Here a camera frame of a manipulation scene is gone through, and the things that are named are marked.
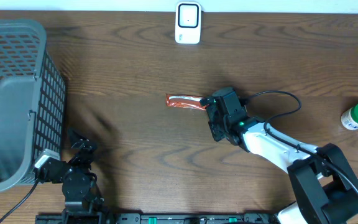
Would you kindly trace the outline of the red Top chocolate bar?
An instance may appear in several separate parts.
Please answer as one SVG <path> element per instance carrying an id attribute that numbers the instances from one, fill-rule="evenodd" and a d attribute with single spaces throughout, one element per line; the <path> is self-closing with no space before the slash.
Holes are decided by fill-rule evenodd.
<path id="1" fill-rule="evenodd" d="M 202 99 L 203 97 L 200 96 L 166 94 L 165 102 L 168 107 L 205 111 L 206 107 L 200 104 Z"/>

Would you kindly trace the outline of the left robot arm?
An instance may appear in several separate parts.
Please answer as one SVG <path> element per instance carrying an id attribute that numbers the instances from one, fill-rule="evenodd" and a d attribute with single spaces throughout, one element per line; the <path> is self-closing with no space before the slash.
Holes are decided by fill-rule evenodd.
<path id="1" fill-rule="evenodd" d="M 36 223 L 107 223 L 108 211 L 97 186 L 97 175 L 91 172 L 97 144 L 74 129 L 68 129 L 75 155 L 61 161 L 59 155 L 44 149 L 35 161 L 35 178 L 40 183 L 62 184 L 65 209 L 61 215 L 38 215 Z"/>

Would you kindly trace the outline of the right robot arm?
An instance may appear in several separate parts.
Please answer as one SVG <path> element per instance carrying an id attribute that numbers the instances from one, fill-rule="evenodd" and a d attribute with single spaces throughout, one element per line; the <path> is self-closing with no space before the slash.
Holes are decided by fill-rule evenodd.
<path id="1" fill-rule="evenodd" d="M 270 120 L 250 116 L 232 87 L 202 98 L 215 141 L 258 155 L 285 171 L 295 202 L 270 217 L 270 223 L 347 223 L 358 215 L 358 178 L 335 144 L 318 147 L 276 130 Z"/>

